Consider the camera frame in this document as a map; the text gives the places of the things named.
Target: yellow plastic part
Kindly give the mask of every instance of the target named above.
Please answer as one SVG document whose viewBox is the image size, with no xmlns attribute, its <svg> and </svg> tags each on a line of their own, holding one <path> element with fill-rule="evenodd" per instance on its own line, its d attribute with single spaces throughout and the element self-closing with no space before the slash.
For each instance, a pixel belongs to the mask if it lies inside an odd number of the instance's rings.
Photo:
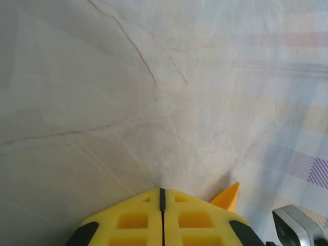
<svg viewBox="0 0 328 246">
<path fill-rule="evenodd" d="M 242 246 L 229 221 L 241 216 L 176 190 L 166 190 L 165 245 Z"/>
<path fill-rule="evenodd" d="M 210 201 L 210 204 L 226 209 L 230 212 L 235 212 L 238 198 L 238 189 L 239 183 L 233 184 L 229 188 L 219 193 L 212 201 Z"/>
<path fill-rule="evenodd" d="M 99 227 L 88 246 L 161 246 L 159 189 L 110 207 L 89 217 L 81 226 L 93 221 Z"/>
</svg>

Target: rectangular cutout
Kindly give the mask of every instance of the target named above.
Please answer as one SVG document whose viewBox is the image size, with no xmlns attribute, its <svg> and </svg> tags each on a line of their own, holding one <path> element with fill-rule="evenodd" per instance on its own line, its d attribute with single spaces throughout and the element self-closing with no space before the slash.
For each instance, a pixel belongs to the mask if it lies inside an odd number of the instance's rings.
<svg viewBox="0 0 328 246">
<path fill-rule="evenodd" d="M 178 216 L 180 228 L 213 228 L 214 224 L 206 212 L 182 212 Z"/>
<path fill-rule="evenodd" d="M 111 238 L 109 246 L 147 246 L 146 237 L 123 237 Z"/>
<path fill-rule="evenodd" d="M 217 236 L 185 236 L 182 237 L 183 246 L 221 246 L 224 245 Z"/>
<path fill-rule="evenodd" d="M 148 228 L 148 213 L 131 212 L 120 215 L 117 222 L 118 229 Z"/>
</svg>

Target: gray device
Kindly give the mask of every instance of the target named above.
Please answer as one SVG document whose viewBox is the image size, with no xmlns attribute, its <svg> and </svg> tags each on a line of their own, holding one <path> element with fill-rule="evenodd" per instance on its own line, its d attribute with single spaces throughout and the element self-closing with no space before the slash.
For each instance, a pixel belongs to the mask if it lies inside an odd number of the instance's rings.
<svg viewBox="0 0 328 246">
<path fill-rule="evenodd" d="M 272 211 L 283 246 L 328 246 L 322 228 L 294 205 Z"/>
</svg>

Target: orange plastic fin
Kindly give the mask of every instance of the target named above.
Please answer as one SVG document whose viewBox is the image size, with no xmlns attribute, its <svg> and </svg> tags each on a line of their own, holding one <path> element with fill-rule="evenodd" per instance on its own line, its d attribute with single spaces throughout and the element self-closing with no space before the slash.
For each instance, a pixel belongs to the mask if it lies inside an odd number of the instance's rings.
<svg viewBox="0 0 328 246">
<path fill-rule="evenodd" d="M 230 212 L 235 212 L 237 197 L 238 197 L 239 183 L 235 183 L 229 188 L 219 193 L 210 204 L 226 209 Z"/>
</svg>

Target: purple stripe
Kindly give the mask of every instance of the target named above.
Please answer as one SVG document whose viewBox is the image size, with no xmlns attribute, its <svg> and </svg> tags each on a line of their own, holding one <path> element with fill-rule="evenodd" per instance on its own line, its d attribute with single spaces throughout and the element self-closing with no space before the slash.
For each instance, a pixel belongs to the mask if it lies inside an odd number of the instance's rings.
<svg viewBox="0 0 328 246">
<path fill-rule="evenodd" d="M 307 160 L 307 158 L 305 159 L 304 157 L 301 158 L 295 158 L 295 159 L 291 159 L 291 163 L 304 163 L 304 162 L 308 162 L 309 160 Z"/>
<path fill-rule="evenodd" d="M 323 164 L 324 160 L 317 159 L 318 164 L 322 166 L 323 171 L 328 175 L 328 165 Z"/>
<path fill-rule="evenodd" d="M 303 163 L 295 163 L 295 164 L 293 164 L 293 165 L 290 165 L 289 167 L 290 168 L 296 168 L 296 167 L 308 167 L 309 165 L 312 165 L 314 162 L 313 161 L 309 161 L 309 162 L 303 162 Z"/>
<path fill-rule="evenodd" d="M 310 171 L 311 171 L 311 168 L 312 167 L 307 167 L 307 168 L 302 168 L 302 169 L 293 169 L 293 170 L 288 170 L 287 172 L 289 173 L 289 174 L 300 174 L 300 173 L 307 173 L 307 174 L 309 174 L 310 173 Z"/>
<path fill-rule="evenodd" d="M 310 160 L 298 160 L 293 162 L 293 165 L 297 165 L 297 164 L 305 164 L 305 163 L 313 163 L 314 162 L 314 158 L 311 158 Z"/>
<path fill-rule="evenodd" d="M 302 155 L 302 156 L 297 156 L 297 158 L 292 158 L 293 159 L 293 161 L 297 161 L 297 160 L 301 160 L 301 159 L 308 159 L 308 161 L 312 161 L 314 158 L 313 157 L 311 157 L 311 156 L 304 156 L 304 155 Z"/>
<path fill-rule="evenodd" d="M 319 185 L 319 186 L 321 186 L 321 187 L 323 186 L 323 185 L 321 184 L 320 180 L 318 179 L 317 175 L 315 175 L 314 172 L 311 172 L 311 173 L 310 173 L 310 176 L 311 176 L 312 180 L 314 181 L 314 183 L 315 183 L 316 185 Z"/>
<path fill-rule="evenodd" d="M 322 180 L 321 176 L 320 176 L 320 173 L 317 171 L 316 167 L 314 166 L 313 169 L 312 169 L 312 173 L 313 175 L 315 175 L 317 177 L 317 181 L 320 183 L 320 186 L 321 187 L 325 187 L 325 183 L 324 181 Z"/>
<path fill-rule="evenodd" d="M 309 176 L 307 180 L 308 180 L 308 182 L 314 183 L 311 176 Z"/>
<path fill-rule="evenodd" d="M 328 171 L 325 170 L 325 166 L 322 166 L 320 162 L 317 162 L 317 165 L 315 166 L 320 169 L 321 175 L 325 177 L 326 181 L 328 181 Z"/>
<path fill-rule="evenodd" d="M 306 179 L 309 175 L 309 172 L 306 173 L 293 173 L 293 176 L 298 177 L 298 178 L 304 178 Z"/>
<path fill-rule="evenodd" d="M 321 159 L 321 160 L 325 163 L 326 166 L 328 166 L 328 161 L 323 160 L 323 159 Z"/>
<path fill-rule="evenodd" d="M 290 172 L 295 172 L 295 171 L 299 171 L 299 170 L 311 170 L 311 168 L 312 168 L 312 165 L 305 166 L 305 167 L 295 166 L 295 167 L 288 168 L 287 170 Z"/>
<path fill-rule="evenodd" d="M 313 167 L 313 171 L 315 171 L 318 174 L 318 177 L 319 177 L 320 181 L 323 183 L 323 186 L 325 188 L 328 188 L 328 182 L 327 182 L 327 180 L 323 179 L 323 177 L 322 177 L 321 173 L 319 172 L 319 169 L 318 169 L 317 166 Z"/>
</svg>

